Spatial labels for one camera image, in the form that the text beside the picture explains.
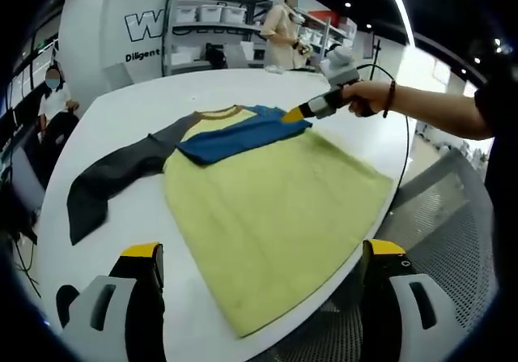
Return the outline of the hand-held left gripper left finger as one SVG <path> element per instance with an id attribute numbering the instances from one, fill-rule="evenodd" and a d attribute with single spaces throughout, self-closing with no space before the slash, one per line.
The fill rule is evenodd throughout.
<path id="1" fill-rule="evenodd" d="M 81 292 L 60 287 L 63 343 L 81 361 L 165 361 L 163 245 L 124 250 Z"/>

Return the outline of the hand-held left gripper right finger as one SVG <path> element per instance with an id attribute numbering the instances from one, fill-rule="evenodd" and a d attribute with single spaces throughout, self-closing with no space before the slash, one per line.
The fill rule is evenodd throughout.
<path id="1" fill-rule="evenodd" d="M 445 361 L 465 337 L 450 296 L 391 242 L 363 242 L 362 361 Z"/>

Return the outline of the person's right hand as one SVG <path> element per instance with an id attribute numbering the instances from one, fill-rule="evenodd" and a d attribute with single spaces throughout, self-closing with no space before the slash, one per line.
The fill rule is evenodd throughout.
<path id="1" fill-rule="evenodd" d="M 368 117 L 384 111 L 389 101 L 390 83 L 360 81 L 342 89 L 342 99 L 356 117 Z"/>

